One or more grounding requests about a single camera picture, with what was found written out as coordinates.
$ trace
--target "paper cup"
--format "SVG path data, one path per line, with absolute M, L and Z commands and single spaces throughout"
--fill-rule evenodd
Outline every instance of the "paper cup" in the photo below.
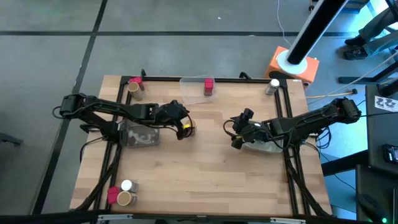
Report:
M 144 92 L 142 92 L 141 88 L 139 87 L 138 83 L 130 83 L 127 86 L 127 89 L 129 90 L 131 96 L 136 99 L 137 101 L 140 101 L 144 98 Z

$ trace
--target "orange base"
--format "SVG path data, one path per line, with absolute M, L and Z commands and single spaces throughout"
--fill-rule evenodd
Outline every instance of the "orange base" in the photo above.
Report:
M 300 79 L 303 82 L 304 89 L 306 89 L 308 86 L 310 86 L 313 83 L 313 81 L 315 79 L 315 75 L 317 74 L 317 70 L 318 70 L 318 66 L 319 66 L 319 61 L 314 58 L 306 57 L 305 59 L 307 60 L 307 69 L 303 73 L 301 73 L 300 75 L 286 74 L 284 71 L 282 71 L 282 69 L 280 69 L 278 62 L 276 60 L 279 53 L 281 53 L 284 50 L 287 50 L 287 49 L 280 47 L 280 46 L 278 46 L 276 48 L 274 56 L 272 56 L 272 59 L 269 62 L 269 65 L 268 65 L 268 68 L 266 71 L 266 78 Z

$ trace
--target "desk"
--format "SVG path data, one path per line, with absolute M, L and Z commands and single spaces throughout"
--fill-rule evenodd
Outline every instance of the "desk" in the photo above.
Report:
M 116 101 L 120 76 L 104 77 L 99 97 Z M 144 82 L 146 97 L 140 103 L 182 102 L 178 82 Z M 301 81 L 287 80 L 293 115 L 308 111 Z M 116 185 L 124 179 L 139 183 L 138 202 L 132 207 L 113 205 L 114 213 L 168 215 L 242 215 L 291 217 L 289 190 L 282 154 L 266 154 L 232 148 L 222 124 L 245 108 L 254 111 L 255 120 L 277 117 L 275 97 L 264 94 L 267 84 L 217 83 L 212 103 L 186 105 L 197 122 L 192 138 L 178 141 L 175 133 L 162 129 L 160 145 L 121 153 Z M 126 101 L 124 88 L 122 102 Z M 282 110 L 286 116 L 284 104 Z M 104 119 L 112 116 L 100 114 Z M 88 141 L 98 138 L 90 133 Z M 106 143 L 86 147 L 70 208 L 79 206 L 96 185 Z M 331 213 L 318 152 L 302 146 L 300 150 L 305 182 L 323 209 Z M 103 190 L 100 208 L 106 203 Z M 296 186 L 298 209 L 303 213 Z
M 377 86 L 367 85 L 366 113 L 377 114 L 388 112 L 374 106 L 375 96 L 381 96 L 377 90 Z M 388 96 L 388 98 L 398 100 L 398 93 Z M 398 174 L 398 165 L 386 162 L 383 156 L 384 152 L 380 150 L 383 144 L 398 146 L 396 131 L 398 127 L 398 114 L 366 117 L 366 121 L 368 127 L 368 150 L 322 164 L 325 176 L 355 169 L 357 164 L 367 165 Z

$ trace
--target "red lid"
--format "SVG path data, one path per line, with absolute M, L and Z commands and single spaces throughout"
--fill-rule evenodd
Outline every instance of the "red lid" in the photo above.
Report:
M 132 78 L 130 78 L 129 83 L 132 83 L 132 82 L 136 82 L 140 85 L 140 84 L 142 84 L 142 78 L 141 77 L 132 77 Z

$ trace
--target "white bottle cap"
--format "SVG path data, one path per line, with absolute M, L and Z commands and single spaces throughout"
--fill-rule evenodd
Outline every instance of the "white bottle cap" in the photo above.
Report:
M 124 180 L 122 182 L 122 190 L 128 191 L 131 189 L 131 187 L 132 187 L 132 182 L 130 180 Z
M 278 87 L 279 86 L 279 81 L 278 79 L 272 79 L 270 84 L 272 85 L 272 87 Z

